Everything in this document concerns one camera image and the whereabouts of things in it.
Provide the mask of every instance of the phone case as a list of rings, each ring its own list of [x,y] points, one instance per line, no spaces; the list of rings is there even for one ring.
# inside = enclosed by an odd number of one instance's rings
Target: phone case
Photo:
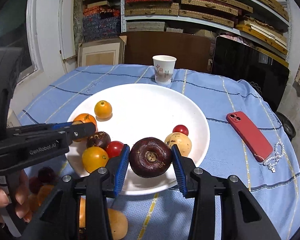
[[[272,153],[272,146],[255,126],[255,124],[239,111],[227,114],[226,119],[236,130],[258,162],[263,162]]]

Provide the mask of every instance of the phone charm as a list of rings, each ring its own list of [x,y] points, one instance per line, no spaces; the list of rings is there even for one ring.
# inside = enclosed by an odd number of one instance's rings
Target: phone charm
[[[278,145],[281,146],[281,152],[280,153],[278,152]],[[285,153],[285,151],[284,151],[284,145],[283,145],[282,141],[277,142],[274,146],[274,156],[264,160],[263,165],[267,166],[269,170],[271,170],[273,173],[275,173],[274,166],[276,166],[276,164],[282,158],[284,153]]]

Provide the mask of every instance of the window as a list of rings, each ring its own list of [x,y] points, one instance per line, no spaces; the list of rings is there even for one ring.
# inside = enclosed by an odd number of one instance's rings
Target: window
[[[0,48],[23,48],[18,82],[39,69],[35,0],[8,0],[0,11]]]

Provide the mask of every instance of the checkered tablecloth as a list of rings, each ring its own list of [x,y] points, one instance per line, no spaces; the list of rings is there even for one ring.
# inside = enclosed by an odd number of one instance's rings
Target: checkered tablecloth
[[[22,125],[66,122],[72,111],[87,97],[109,87],[128,83],[154,82],[153,66],[98,65],[79,67],[43,90],[19,115]],[[246,82],[178,69],[167,87],[194,101],[207,117],[210,146],[201,163],[214,176],[239,176],[265,210],[282,239],[289,239],[300,226],[300,168],[282,124],[268,104]],[[226,114],[243,111],[271,145],[282,141],[285,155],[272,173],[258,163],[226,120]],[[59,174],[74,171],[65,156],[26,169],[33,176],[42,166]],[[193,199],[184,199],[175,189],[151,195],[119,196],[108,205],[128,218],[124,239],[187,239]],[[221,238],[220,199],[216,197],[215,239]]]

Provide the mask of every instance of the metal screw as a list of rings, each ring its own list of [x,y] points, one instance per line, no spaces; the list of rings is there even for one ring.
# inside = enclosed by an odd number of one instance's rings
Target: metal screw
[[[195,174],[202,174],[202,173],[203,173],[203,169],[201,169],[201,168],[195,168],[195,169],[193,170],[193,172],[194,172]]]
[[[105,167],[101,167],[101,168],[98,169],[98,173],[100,173],[100,174],[105,174],[107,171],[108,170]]]
[[[230,176],[230,180],[232,181],[232,182],[238,182],[238,177],[237,176],[235,176],[235,175],[231,175]]]
[[[65,176],[62,177],[62,180],[64,182],[69,182],[71,180],[71,176],[70,175],[65,175]]]

